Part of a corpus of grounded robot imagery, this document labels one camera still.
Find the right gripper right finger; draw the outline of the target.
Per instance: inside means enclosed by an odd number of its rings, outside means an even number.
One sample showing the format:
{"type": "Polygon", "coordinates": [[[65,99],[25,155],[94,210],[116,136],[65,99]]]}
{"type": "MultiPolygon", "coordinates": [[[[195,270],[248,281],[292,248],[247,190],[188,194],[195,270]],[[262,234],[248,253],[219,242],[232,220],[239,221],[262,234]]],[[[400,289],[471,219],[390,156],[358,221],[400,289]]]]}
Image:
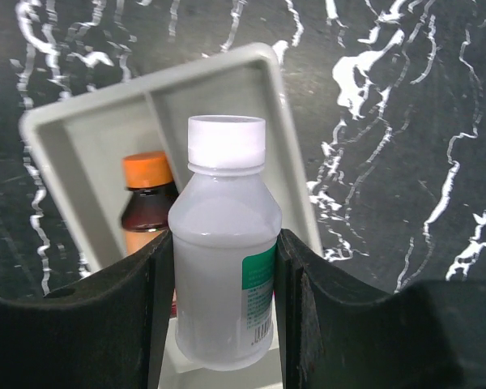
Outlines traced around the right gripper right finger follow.
{"type": "Polygon", "coordinates": [[[286,388],[486,388],[486,280],[385,293],[284,229],[274,288],[286,388]]]}

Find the white green medicine bottle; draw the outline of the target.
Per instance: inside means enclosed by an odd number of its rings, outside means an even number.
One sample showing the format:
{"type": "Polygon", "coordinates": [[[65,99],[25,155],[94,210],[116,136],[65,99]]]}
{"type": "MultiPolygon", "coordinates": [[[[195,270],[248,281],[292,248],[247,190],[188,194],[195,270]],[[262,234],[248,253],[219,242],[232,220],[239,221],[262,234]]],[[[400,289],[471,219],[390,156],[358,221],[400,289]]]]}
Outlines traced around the white green medicine bottle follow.
{"type": "Polygon", "coordinates": [[[261,176],[266,123],[193,116],[187,147],[193,175],[168,214],[177,347],[209,370],[239,370],[260,360],[273,339],[282,212],[261,176]]]}

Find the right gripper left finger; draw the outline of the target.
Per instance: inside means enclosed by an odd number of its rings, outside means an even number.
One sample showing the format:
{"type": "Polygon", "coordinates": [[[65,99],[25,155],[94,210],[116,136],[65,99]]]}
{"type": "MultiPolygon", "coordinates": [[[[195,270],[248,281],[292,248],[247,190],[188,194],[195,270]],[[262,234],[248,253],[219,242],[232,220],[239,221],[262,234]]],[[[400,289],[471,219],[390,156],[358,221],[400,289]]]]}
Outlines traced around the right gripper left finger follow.
{"type": "Polygon", "coordinates": [[[174,288],[173,242],[40,300],[0,298],[0,388],[156,388],[174,288]]]}

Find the grey divided plastic tray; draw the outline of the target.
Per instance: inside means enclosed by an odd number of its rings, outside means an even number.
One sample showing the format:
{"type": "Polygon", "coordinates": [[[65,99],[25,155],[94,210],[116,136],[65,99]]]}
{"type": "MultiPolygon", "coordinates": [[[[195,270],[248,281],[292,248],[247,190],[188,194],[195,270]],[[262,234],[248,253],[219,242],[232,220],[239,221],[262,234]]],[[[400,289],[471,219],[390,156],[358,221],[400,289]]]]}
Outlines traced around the grey divided plastic tray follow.
{"type": "Polygon", "coordinates": [[[128,199],[124,156],[164,151],[174,181],[189,181],[187,126],[195,115],[266,121],[262,179],[283,226],[314,252],[321,238],[276,52],[252,43],[24,114],[19,129],[63,220],[92,271],[122,259],[128,199]]]}

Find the brown bottle orange cap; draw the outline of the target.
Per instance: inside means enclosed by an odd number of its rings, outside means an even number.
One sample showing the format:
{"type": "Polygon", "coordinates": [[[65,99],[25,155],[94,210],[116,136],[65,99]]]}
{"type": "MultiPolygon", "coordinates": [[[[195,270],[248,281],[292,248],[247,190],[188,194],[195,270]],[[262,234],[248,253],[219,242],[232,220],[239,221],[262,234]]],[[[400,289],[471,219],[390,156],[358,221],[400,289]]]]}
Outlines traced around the brown bottle orange cap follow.
{"type": "Polygon", "coordinates": [[[162,151],[126,156],[122,168],[130,198],[120,223],[131,255],[168,229],[168,212],[178,191],[162,151]]]}

